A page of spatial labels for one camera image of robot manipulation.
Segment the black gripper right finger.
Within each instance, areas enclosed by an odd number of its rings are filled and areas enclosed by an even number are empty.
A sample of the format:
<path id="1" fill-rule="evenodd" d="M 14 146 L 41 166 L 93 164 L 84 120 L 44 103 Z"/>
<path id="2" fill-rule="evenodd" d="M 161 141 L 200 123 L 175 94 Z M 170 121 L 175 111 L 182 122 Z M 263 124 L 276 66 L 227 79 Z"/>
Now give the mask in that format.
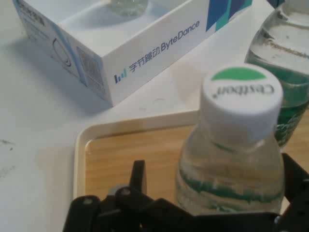
<path id="1" fill-rule="evenodd" d="M 288 207 L 276 223 L 276 232 L 307 232 L 309 230 L 309 173 L 293 158 L 283 153 L 285 198 Z"/>

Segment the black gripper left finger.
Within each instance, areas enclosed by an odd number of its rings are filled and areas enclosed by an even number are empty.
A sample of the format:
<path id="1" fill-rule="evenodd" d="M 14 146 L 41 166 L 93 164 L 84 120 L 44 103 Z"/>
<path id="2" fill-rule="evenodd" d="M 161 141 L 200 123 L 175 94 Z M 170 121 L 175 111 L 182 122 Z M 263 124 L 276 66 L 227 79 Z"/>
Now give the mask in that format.
<path id="1" fill-rule="evenodd" d="M 130 182 L 101 200 L 95 195 L 70 204 L 65 232 L 183 232 L 192 215 L 171 202 L 147 196 L 144 160 L 133 163 Z"/>

